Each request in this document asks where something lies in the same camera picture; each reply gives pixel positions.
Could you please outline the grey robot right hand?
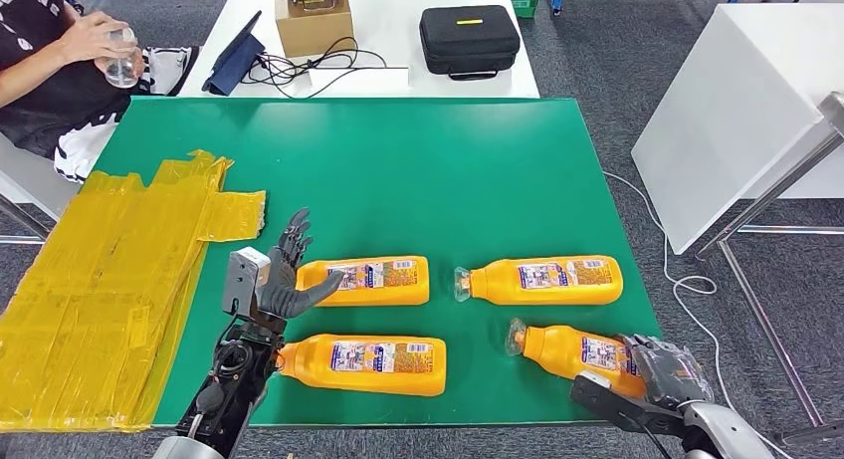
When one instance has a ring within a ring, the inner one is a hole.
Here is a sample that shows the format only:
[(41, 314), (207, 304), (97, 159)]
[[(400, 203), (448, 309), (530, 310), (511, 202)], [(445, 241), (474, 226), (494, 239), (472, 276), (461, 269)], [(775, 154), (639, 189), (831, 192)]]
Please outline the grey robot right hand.
[(622, 340), (645, 382), (649, 402), (675, 410), (690, 401), (714, 400), (700, 364), (685, 347), (639, 334)]

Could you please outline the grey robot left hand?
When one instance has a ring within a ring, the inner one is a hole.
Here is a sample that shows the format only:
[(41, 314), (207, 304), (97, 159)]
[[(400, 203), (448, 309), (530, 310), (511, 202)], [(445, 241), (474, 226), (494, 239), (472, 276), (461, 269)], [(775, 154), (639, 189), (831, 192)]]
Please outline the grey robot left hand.
[(307, 235), (311, 227), (310, 210), (303, 207), (290, 219), (278, 242), (269, 251), (269, 279), (258, 295), (258, 310), (281, 319), (292, 319), (314, 307), (337, 291), (344, 274), (329, 273), (319, 284), (306, 290), (297, 289), (297, 273), (305, 252), (314, 237)]

